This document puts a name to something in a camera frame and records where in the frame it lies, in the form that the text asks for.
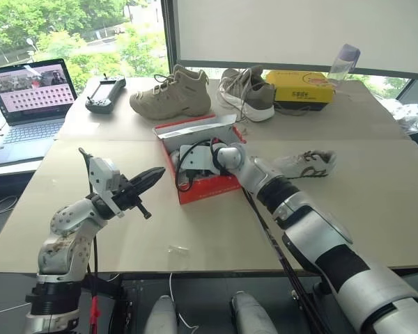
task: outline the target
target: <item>robotic arm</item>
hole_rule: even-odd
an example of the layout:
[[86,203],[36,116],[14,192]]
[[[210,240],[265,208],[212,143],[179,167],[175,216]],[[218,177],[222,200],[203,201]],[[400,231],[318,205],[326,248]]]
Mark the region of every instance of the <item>robotic arm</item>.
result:
[[108,219],[123,217],[126,209],[138,207],[144,218],[151,216],[139,195],[161,178],[163,167],[128,180],[110,160],[81,152],[94,192],[60,208],[50,222],[49,237],[38,256],[37,285],[26,296],[31,311],[24,334],[69,333],[74,329],[79,322],[79,297],[93,238]]
[[348,231],[243,144],[215,151],[215,165],[266,206],[287,249],[326,279],[358,333],[418,333],[418,293],[386,266],[353,249]]

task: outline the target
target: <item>beige hiking shoe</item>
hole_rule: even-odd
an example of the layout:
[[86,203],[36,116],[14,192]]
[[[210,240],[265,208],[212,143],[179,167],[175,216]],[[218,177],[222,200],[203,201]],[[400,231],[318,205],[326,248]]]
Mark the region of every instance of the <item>beige hiking shoe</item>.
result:
[[151,120],[165,120],[178,115],[201,116],[210,109],[210,98],[206,91],[208,76],[203,70],[198,73],[175,65],[173,74],[165,77],[160,85],[145,92],[130,96],[130,106],[139,115]]

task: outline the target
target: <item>plastic water bottle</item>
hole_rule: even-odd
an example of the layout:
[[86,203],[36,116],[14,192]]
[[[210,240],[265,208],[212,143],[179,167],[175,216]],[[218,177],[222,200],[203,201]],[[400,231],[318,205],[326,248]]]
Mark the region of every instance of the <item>plastic water bottle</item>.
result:
[[358,48],[345,44],[334,60],[330,73],[328,73],[328,81],[337,87],[349,71],[355,69],[360,55],[361,51]]

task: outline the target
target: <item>remote controller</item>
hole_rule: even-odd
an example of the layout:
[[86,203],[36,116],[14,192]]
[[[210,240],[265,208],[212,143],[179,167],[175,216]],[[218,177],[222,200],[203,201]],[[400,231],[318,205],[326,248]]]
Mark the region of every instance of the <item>remote controller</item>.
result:
[[108,77],[100,81],[98,88],[91,96],[87,96],[85,107],[92,113],[111,113],[114,104],[125,87],[124,77]]

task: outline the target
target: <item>shoe box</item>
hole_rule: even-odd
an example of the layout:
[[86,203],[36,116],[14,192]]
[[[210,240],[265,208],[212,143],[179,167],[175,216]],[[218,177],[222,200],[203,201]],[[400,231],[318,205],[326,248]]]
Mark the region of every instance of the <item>shoe box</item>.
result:
[[266,81],[276,88],[283,109],[319,111],[333,100],[334,86],[319,72],[273,70]]
[[[246,143],[234,125],[236,117],[236,115],[202,116],[181,122],[158,125],[153,129],[161,141],[162,151],[174,181],[176,169],[170,154],[179,150],[182,145],[192,145],[205,139],[209,141],[212,138],[218,138],[225,144]],[[189,191],[177,190],[178,200],[183,205],[236,190],[240,187],[237,178],[232,175],[211,175],[210,177],[196,178]]]

